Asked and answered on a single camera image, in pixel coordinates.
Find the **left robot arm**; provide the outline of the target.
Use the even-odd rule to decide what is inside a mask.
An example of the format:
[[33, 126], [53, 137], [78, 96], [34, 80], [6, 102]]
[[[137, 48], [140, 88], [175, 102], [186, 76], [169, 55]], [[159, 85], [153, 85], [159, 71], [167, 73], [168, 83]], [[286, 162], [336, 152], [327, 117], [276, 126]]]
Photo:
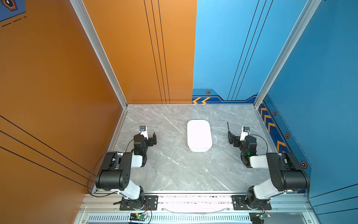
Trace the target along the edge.
[[95, 180], [98, 189], [120, 194], [124, 202], [143, 204], [144, 190], [130, 180], [132, 168], [142, 168], [147, 162], [147, 150], [157, 144], [157, 136], [146, 137], [142, 133], [133, 137], [134, 149], [130, 152], [108, 152], [104, 156]]

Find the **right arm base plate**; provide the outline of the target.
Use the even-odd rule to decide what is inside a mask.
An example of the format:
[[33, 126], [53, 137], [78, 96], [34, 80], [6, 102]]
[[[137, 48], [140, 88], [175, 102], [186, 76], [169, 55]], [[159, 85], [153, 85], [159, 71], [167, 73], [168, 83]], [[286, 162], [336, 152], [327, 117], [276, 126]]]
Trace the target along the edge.
[[269, 200], [260, 200], [255, 197], [248, 199], [245, 195], [233, 195], [231, 196], [231, 200], [235, 211], [261, 210], [262, 208], [266, 211], [272, 210]]

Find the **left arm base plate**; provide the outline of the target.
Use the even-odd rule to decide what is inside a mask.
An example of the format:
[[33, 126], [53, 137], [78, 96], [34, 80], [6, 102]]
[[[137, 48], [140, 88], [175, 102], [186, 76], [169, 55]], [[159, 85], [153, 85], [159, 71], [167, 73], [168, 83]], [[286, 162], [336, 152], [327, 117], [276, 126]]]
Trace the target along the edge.
[[147, 209], [147, 206], [149, 206], [150, 211], [156, 211], [158, 208], [158, 196], [144, 195], [136, 200], [124, 199], [119, 209], [121, 211], [144, 211]]

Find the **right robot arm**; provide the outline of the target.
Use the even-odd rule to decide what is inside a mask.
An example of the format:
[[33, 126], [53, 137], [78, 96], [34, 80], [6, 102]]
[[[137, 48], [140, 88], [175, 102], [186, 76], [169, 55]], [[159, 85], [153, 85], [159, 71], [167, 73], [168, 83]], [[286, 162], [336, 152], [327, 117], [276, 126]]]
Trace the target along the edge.
[[271, 198], [288, 191], [298, 192], [309, 188], [309, 177], [293, 153], [267, 152], [257, 155], [257, 141], [252, 135], [236, 136], [228, 131], [228, 141], [240, 149], [244, 166], [269, 170], [268, 180], [248, 189], [244, 199], [248, 207], [256, 209], [268, 203]]

